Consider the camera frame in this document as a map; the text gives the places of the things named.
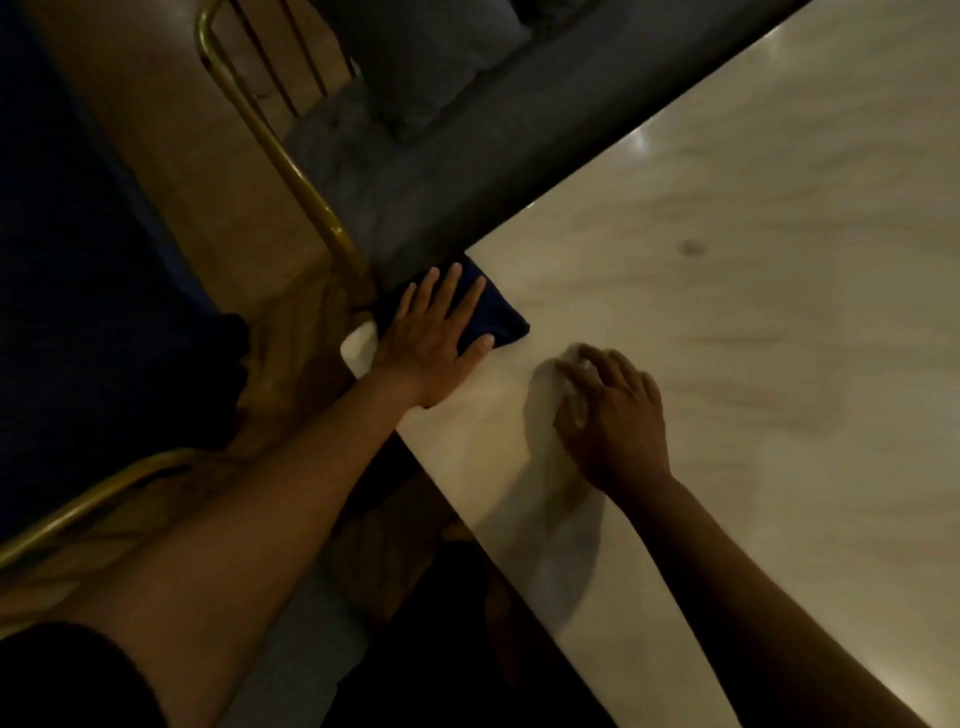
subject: hand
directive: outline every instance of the hand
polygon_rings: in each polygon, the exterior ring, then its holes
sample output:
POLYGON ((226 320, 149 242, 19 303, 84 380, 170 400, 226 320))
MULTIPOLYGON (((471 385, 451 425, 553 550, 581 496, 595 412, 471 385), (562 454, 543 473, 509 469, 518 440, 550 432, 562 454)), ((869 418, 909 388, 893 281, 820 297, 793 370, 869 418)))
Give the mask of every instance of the hand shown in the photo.
POLYGON ((670 477, 660 388, 620 352, 582 344, 579 354, 597 376, 567 361, 557 369, 586 400, 586 423, 577 423, 567 398, 553 425, 587 480, 622 505, 631 489, 670 477))
POLYGON ((437 268, 427 272, 419 287, 411 283, 373 358, 375 371, 398 373, 412 387, 414 405, 432 407, 445 400, 493 349, 493 336, 485 334, 457 355, 457 342, 487 283, 478 278, 447 317, 461 273, 460 263, 450 266, 433 303, 437 268))

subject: white tabletop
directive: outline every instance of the white tabletop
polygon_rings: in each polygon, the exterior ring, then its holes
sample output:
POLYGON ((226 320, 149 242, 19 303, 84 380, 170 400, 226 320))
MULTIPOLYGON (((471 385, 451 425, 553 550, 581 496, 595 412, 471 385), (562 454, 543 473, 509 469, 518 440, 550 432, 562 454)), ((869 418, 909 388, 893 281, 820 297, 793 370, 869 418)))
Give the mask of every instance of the white tabletop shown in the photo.
POLYGON ((560 453, 544 362, 580 340, 658 378, 675 474, 760 565, 960 725, 958 37, 952 0, 814 0, 469 251, 531 333, 399 433, 622 726, 735 720, 560 453))

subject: gray sofa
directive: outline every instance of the gray sofa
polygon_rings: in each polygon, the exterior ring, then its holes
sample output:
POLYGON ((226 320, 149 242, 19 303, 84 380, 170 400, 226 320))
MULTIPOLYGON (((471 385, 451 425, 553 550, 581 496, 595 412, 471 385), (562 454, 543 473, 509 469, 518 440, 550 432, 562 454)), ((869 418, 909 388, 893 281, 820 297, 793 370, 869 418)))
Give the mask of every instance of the gray sofa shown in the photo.
POLYGON ((806 0, 596 0, 391 136, 362 79, 286 147, 387 287, 474 243, 806 0))

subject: navy blue napkin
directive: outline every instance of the navy blue napkin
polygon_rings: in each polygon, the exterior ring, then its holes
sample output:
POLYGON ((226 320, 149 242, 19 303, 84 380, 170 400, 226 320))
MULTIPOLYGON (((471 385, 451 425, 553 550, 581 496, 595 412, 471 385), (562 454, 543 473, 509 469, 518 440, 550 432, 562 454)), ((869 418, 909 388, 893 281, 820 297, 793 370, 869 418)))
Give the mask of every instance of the navy blue napkin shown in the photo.
MULTIPOLYGON (((476 263, 466 255, 460 255, 454 260, 451 260, 448 265, 441 267, 441 281, 453 263, 460 263, 464 270, 457 283, 456 293, 453 294, 453 303, 450 305, 451 311, 456 308, 457 303, 461 301, 473 285, 473 282, 484 275, 476 263)), ((371 313, 376 320, 376 331, 380 336, 383 336, 390 327, 394 319, 394 314, 396 314, 396 307, 400 305, 400 299, 403 297, 403 292, 407 289, 407 286, 410 285, 411 281, 419 284, 423 280, 424 275, 424 273, 420 273, 410 280, 404 281, 389 293, 381 296, 373 304, 371 313)), ((438 282, 435 291, 439 289, 440 283, 438 282)), ((487 285, 480 295, 480 301, 477 303, 476 310, 473 311, 473 317, 470 319, 470 323, 467 324, 467 328, 464 329, 460 341, 457 342, 457 351, 460 353, 465 352, 470 344, 485 333, 493 334, 493 347, 497 349, 522 339, 529 331, 530 325, 526 322, 526 319, 520 316, 520 314, 507 303, 507 300, 503 298, 503 295, 496 289, 496 286, 493 285, 493 281, 487 278, 487 285)))

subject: finger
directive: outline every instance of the finger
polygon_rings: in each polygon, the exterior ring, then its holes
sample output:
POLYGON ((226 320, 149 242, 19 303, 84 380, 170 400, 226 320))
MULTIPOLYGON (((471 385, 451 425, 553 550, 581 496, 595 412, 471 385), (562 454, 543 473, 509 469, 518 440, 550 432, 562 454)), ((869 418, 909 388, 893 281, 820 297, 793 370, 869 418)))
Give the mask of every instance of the finger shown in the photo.
POLYGON ((400 298, 400 305, 396 307, 394 321, 399 321, 410 312, 410 302, 414 299, 416 292, 417 284, 410 281, 410 285, 407 286, 407 289, 403 292, 403 296, 400 298))
POLYGON ((663 395, 660 393, 660 388, 657 385, 657 381, 643 372, 640 374, 640 379, 643 381, 643 391, 646 392, 647 399, 657 407, 663 408, 663 395))
POLYGON ((557 437, 560 438, 566 451, 572 455, 576 449, 577 438, 580 436, 580 427, 577 426, 577 417, 569 397, 564 397, 560 403, 557 415, 553 418, 553 428, 557 431, 557 437))
POLYGON ((635 392, 642 393, 643 381, 640 379, 640 372, 634 366, 634 362, 616 349, 608 350, 607 356, 616 362, 616 365, 620 368, 620 372, 623 374, 623 378, 627 381, 627 386, 635 392))
POLYGON ((463 271, 460 263, 454 263, 450 270, 446 272, 443 285, 437 292, 433 303, 430 304, 429 314, 432 318, 442 321, 446 318, 446 312, 450 310, 450 302, 453 301, 453 294, 457 290, 457 283, 460 281, 460 274, 463 271))
POLYGON ((627 388, 627 380, 623 378, 620 368, 605 353, 590 344, 581 344, 580 355, 596 367, 597 374, 600 375, 600 381, 608 387, 627 388))
POLYGON ((457 367, 460 370, 460 380, 463 381, 470 372, 477 368, 477 365, 487 358, 487 354, 493 351, 493 334, 485 333, 479 339, 467 347, 467 350, 457 359, 457 367))
POLYGON ((430 305, 430 298, 433 296, 433 286, 439 277, 439 268, 431 268, 426 272, 426 276, 423 277, 417 291, 417 296, 414 298, 414 304, 410 308, 411 313, 423 313, 427 309, 430 305))
POLYGON ((475 280, 464 296, 464 299, 460 301, 460 304, 454 308, 453 313, 450 314, 450 335, 455 341, 460 341, 460 334, 464 332, 467 324, 470 323, 470 319, 473 317, 473 311, 476 310, 477 304, 480 302, 480 295, 483 293, 485 285, 487 285, 487 279, 483 276, 475 280))
POLYGON ((567 378, 585 400, 590 400, 596 395, 599 382, 590 376, 590 372, 583 367, 557 359, 557 370, 567 378))

